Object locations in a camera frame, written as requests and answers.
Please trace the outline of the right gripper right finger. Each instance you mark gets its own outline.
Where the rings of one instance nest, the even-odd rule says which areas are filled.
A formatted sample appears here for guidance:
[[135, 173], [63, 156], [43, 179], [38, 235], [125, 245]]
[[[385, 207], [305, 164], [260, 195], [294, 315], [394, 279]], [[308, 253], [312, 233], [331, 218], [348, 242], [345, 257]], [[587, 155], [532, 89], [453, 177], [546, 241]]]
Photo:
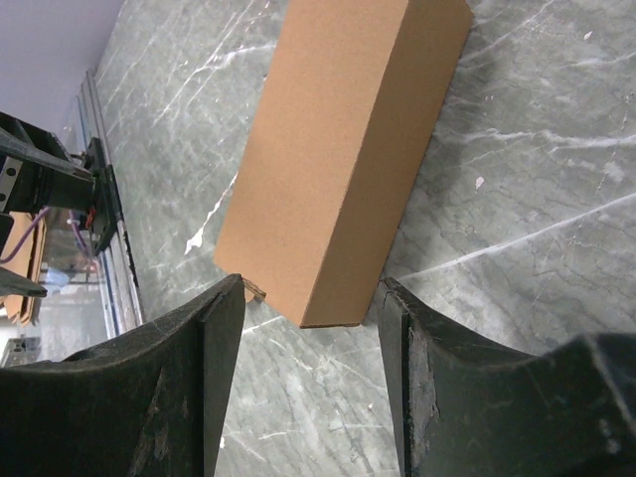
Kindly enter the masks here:
[[404, 476], [631, 476], [635, 338], [540, 356], [498, 344], [392, 278], [375, 312]]

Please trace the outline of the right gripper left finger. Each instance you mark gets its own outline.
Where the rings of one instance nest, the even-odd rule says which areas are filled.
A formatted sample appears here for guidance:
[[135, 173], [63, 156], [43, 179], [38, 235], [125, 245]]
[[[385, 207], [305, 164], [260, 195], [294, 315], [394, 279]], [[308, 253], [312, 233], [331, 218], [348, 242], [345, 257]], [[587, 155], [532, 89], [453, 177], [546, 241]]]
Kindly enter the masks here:
[[1, 372], [5, 476], [211, 476], [245, 313], [232, 274], [60, 362]]

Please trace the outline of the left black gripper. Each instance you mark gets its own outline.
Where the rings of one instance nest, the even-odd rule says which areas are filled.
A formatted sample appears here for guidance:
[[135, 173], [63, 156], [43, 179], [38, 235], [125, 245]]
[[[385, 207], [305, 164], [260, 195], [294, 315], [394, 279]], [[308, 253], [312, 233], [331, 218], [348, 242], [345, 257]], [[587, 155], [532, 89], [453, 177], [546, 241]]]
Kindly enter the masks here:
[[[86, 211], [95, 195], [93, 174], [77, 165], [58, 137], [1, 114], [1, 212], [39, 213], [44, 207]], [[44, 298], [47, 289], [0, 268], [0, 295]]]

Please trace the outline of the brown cardboard box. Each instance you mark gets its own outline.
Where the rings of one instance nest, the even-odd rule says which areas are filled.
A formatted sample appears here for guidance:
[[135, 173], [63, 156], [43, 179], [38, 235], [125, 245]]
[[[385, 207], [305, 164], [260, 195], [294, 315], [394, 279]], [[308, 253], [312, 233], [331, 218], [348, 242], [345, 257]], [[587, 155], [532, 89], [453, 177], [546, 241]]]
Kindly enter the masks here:
[[215, 264], [299, 327], [360, 324], [472, 20], [463, 1], [290, 2]]

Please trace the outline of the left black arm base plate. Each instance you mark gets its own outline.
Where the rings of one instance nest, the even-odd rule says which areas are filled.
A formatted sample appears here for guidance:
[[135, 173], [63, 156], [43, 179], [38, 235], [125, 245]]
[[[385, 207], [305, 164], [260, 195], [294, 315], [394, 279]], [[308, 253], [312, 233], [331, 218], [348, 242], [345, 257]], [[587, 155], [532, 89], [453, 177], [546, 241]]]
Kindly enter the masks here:
[[101, 253], [110, 246], [118, 231], [118, 223], [123, 220], [123, 213], [113, 167], [107, 162], [105, 148], [99, 138], [92, 137], [84, 157], [95, 188], [91, 205], [80, 223], [89, 232], [91, 249]]

